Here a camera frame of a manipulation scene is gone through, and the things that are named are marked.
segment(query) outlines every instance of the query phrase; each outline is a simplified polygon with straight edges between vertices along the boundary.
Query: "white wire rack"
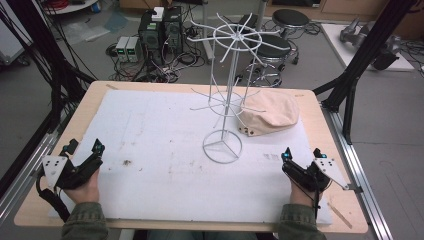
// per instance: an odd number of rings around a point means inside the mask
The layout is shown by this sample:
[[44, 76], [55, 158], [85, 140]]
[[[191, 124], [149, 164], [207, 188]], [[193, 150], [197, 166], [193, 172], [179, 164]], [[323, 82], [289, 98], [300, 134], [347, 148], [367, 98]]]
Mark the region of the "white wire rack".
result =
[[[208, 105], [201, 108], [191, 108], [192, 110], [201, 110], [205, 108], [210, 108], [215, 112], [219, 117], [218, 121], [215, 124], [214, 128], [217, 126], [219, 120], [223, 118], [222, 128], [215, 130], [209, 133], [203, 141], [203, 150], [209, 159], [218, 163], [232, 163], [238, 160], [242, 154], [243, 143], [240, 137], [227, 129], [226, 123], [228, 117], [237, 117], [238, 120], [246, 126], [243, 121], [239, 118], [239, 115], [245, 110], [249, 109], [244, 105], [245, 99], [253, 94], [248, 95], [248, 88], [250, 86], [250, 79], [253, 72], [253, 66], [250, 71], [248, 82], [244, 94], [238, 94], [233, 92], [234, 86], [237, 85], [235, 80], [237, 63], [239, 59], [240, 52], [249, 52], [253, 56], [253, 63], [258, 62], [259, 64], [265, 65], [266, 63], [262, 62], [258, 57], [257, 52], [259, 47], [264, 44], [270, 47], [273, 47], [277, 50], [288, 50], [286, 48], [276, 47], [274, 45], [265, 43], [262, 41], [261, 35], [263, 34], [278, 34], [278, 32], [258, 32], [253, 28], [246, 26], [246, 23], [249, 22], [252, 14], [250, 14], [249, 19], [244, 25], [228, 23], [226, 22], [218, 13], [218, 19], [220, 19], [223, 24], [219, 27], [210, 27], [206, 25], [197, 24], [193, 21], [191, 23], [194, 26], [208, 28], [213, 30], [212, 37], [205, 37], [201, 39], [190, 39], [193, 42], [199, 41], [213, 41], [212, 52], [214, 59], [211, 63], [211, 75], [210, 75], [210, 87], [209, 94], [203, 94], [197, 92], [193, 89], [194, 92], [201, 94], [208, 98]], [[227, 58], [230, 51], [232, 52], [231, 66], [228, 74], [228, 81], [225, 90], [222, 90], [218, 87], [218, 84], [214, 76], [214, 60], [215, 60], [215, 50], [216, 44], [220, 45], [224, 49], [227, 49], [224, 56], [220, 62], [224, 62]], [[263, 110], [250, 109], [257, 112], [264, 112]]]

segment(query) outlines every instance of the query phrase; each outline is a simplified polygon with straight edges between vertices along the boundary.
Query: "white board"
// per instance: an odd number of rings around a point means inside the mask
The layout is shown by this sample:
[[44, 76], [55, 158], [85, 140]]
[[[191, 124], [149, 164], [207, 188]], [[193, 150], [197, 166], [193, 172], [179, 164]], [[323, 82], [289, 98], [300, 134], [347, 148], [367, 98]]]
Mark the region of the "white board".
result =
[[[290, 196], [281, 153], [290, 147], [303, 167], [313, 157], [302, 121], [247, 137], [230, 118], [227, 129], [240, 136], [243, 153], [236, 162], [219, 164], [202, 148], [218, 116], [210, 109], [190, 110], [206, 105], [207, 98], [196, 93], [107, 92], [73, 158], [81, 164], [96, 138], [105, 145], [99, 188], [107, 218], [278, 221]], [[327, 204], [321, 206], [318, 222], [331, 224]]]
[[[346, 28], [347, 25], [336, 25], [336, 24], [321, 24], [322, 29], [324, 29], [325, 36], [328, 41], [330, 41], [331, 46], [336, 52], [338, 58], [342, 64], [346, 67], [352, 61], [353, 56], [355, 55], [357, 48], [355, 48], [352, 43], [346, 42], [343, 43], [340, 41], [340, 31]], [[399, 59], [397, 59], [392, 65], [390, 65], [384, 71], [413, 71], [414, 67], [400, 54], [396, 54]], [[375, 70], [373, 67], [368, 66], [367, 70]]]

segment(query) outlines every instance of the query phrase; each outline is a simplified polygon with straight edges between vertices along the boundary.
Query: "black pole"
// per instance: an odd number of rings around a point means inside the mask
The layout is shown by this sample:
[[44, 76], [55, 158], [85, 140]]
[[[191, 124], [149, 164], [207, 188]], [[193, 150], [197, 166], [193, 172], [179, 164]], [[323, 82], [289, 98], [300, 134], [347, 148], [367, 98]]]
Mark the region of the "black pole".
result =
[[349, 144], [352, 144], [350, 133], [356, 85], [414, 2], [415, 0], [389, 1], [345, 71], [333, 81], [313, 90], [318, 95], [333, 88], [330, 96], [322, 102], [322, 106], [332, 112], [338, 112], [340, 104], [347, 98], [343, 136]]

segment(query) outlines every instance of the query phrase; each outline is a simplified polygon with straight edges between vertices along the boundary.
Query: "black stool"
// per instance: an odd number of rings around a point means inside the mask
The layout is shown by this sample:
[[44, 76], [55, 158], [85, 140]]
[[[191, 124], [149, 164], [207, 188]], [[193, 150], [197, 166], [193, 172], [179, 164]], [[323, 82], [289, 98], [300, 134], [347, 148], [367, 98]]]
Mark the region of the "black stool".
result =
[[[264, 63], [259, 62], [251, 63], [245, 69], [244, 77], [250, 75], [252, 72], [251, 84], [256, 87], [278, 87], [282, 83], [282, 74], [285, 65], [284, 61], [290, 54], [291, 46], [287, 40], [282, 39], [275, 35], [262, 35], [262, 42], [274, 45], [279, 48], [287, 48], [287, 50], [278, 50], [276, 48], [262, 44], [258, 48], [258, 58]], [[282, 62], [278, 67], [271, 63]]]
[[[304, 29], [306, 25], [309, 24], [309, 18], [305, 14], [292, 9], [280, 9], [275, 11], [272, 14], [272, 21], [282, 28], [280, 36], [286, 40], [289, 34]], [[296, 57], [293, 59], [293, 64], [297, 64], [299, 60], [299, 47], [293, 41], [288, 41], [295, 46], [291, 55], [296, 54]]]

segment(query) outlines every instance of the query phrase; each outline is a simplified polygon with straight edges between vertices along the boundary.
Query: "beige cap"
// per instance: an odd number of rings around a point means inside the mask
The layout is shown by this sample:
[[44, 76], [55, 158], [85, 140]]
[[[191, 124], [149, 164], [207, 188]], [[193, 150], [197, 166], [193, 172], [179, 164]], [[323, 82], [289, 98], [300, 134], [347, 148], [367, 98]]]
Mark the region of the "beige cap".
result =
[[240, 113], [239, 131], [259, 136], [292, 127], [299, 119], [296, 99], [289, 94], [260, 90], [246, 98], [246, 108]]

